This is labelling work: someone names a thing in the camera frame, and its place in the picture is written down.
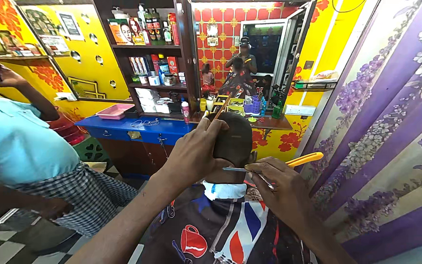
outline barber's hand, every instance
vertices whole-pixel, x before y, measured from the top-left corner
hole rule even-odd
[[[180,138],[175,143],[166,164],[159,170],[159,175],[173,177],[171,183],[185,188],[206,177],[213,170],[231,166],[225,159],[212,157],[216,137],[221,130],[227,130],[226,122],[208,118],[201,119],[197,128]]]
[[[56,220],[68,214],[74,209],[74,206],[62,198],[47,199],[37,209],[40,215],[45,219]]]
[[[249,171],[261,171],[270,181],[276,183],[271,190],[255,172],[250,172],[265,204],[290,228],[301,227],[311,210],[308,189],[304,179],[284,162],[273,157],[263,158],[245,166]]]
[[[0,82],[0,87],[21,87],[26,85],[28,82],[19,74],[15,73],[13,70],[6,68],[3,65],[0,65],[0,75],[2,81]]]

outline checkered lungi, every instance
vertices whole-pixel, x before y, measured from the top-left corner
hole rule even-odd
[[[62,198],[74,206],[69,214],[55,222],[91,237],[138,194],[128,184],[115,180],[80,162],[72,172],[43,181],[18,184],[16,190],[45,198]]]

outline power socket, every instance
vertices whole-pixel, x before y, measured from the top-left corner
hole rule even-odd
[[[313,116],[316,107],[312,105],[291,105],[287,104],[284,110],[285,115]]]
[[[66,98],[68,101],[77,101],[73,93],[56,93],[58,98]]]

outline pink bottle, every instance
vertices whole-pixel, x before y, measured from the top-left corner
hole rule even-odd
[[[190,107],[188,106],[188,103],[183,101],[182,102],[182,113],[183,113],[183,120],[185,123],[190,122]]]

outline drawer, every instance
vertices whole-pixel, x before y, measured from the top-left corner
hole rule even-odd
[[[163,143],[165,145],[175,145],[175,142],[184,135],[178,134],[165,134],[165,133],[149,133],[149,132],[141,132],[141,137],[143,138],[143,142],[145,143],[154,143],[160,144],[159,138],[164,139]]]
[[[87,131],[89,132],[89,134],[91,134],[91,136],[95,138],[103,138],[118,141],[131,141],[131,138],[128,135],[128,131],[126,130],[87,127]]]

